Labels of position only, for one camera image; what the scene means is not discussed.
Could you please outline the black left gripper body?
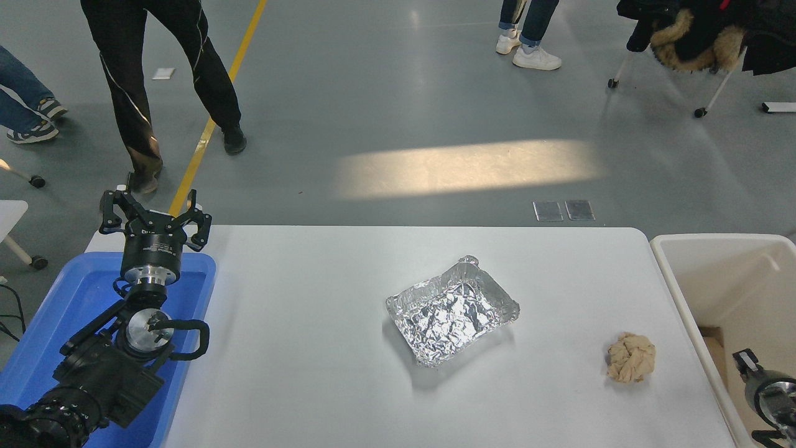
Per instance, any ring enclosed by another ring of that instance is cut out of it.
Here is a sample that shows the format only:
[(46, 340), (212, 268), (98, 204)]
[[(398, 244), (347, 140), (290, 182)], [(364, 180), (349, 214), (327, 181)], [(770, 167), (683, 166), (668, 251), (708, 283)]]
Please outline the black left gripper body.
[(125, 233), (121, 272), (128, 274), (132, 269), (155, 266), (179, 274), (186, 241), (187, 235), (183, 230), (167, 233)]

